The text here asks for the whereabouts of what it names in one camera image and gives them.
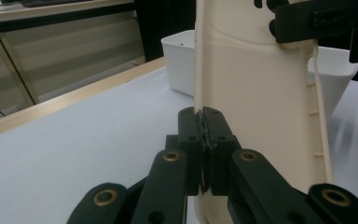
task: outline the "white plastic bin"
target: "white plastic bin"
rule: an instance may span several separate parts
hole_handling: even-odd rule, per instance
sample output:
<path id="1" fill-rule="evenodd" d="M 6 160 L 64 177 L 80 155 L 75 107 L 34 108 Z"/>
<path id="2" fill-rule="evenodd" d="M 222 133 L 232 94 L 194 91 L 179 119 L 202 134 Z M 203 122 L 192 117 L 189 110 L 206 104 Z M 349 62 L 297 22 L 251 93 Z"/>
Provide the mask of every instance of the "white plastic bin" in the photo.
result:
<path id="1" fill-rule="evenodd" d="M 318 72 L 324 94 L 324 115 L 330 119 L 342 94 L 356 75 L 358 63 L 350 63 L 350 52 L 345 49 L 319 47 Z M 308 63 L 310 79 L 314 80 L 313 58 Z"/>
<path id="2" fill-rule="evenodd" d="M 172 89 L 194 95 L 194 30 L 161 39 Z"/>
<path id="3" fill-rule="evenodd" d="M 195 83 L 194 39 L 194 31 L 190 30 L 161 40 L 171 88 L 191 96 L 194 96 Z M 358 63 L 350 63 L 349 57 L 348 50 L 319 47 L 318 71 L 322 81 L 326 119 L 333 114 L 358 70 Z M 310 80 L 314 81 L 313 58 L 308 63 L 308 71 Z"/>

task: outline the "black mechanical arm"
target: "black mechanical arm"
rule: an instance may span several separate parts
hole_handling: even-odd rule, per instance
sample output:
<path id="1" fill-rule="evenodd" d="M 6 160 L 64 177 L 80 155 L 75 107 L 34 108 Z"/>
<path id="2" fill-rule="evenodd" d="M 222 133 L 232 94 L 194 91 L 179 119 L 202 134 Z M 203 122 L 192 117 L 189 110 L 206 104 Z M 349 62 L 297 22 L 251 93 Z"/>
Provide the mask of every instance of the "black mechanical arm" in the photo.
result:
<path id="1" fill-rule="evenodd" d="M 207 190 L 228 196 L 236 224 L 358 223 L 358 198 L 330 184 L 308 195 L 292 188 L 262 154 L 241 148 L 220 111 L 190 107 L 178 117 L 179 134 L 167 135 L 148 177 L 91 189 L 68 224 L 182 224 L 186 197 Z"/>
<path id="2" fill-rule="evenodd" d="M 350 62 L 358 63 L 358 0 L 267 0 L 275 13 L 269 29 L 277 43 L 351 34 Z"/>

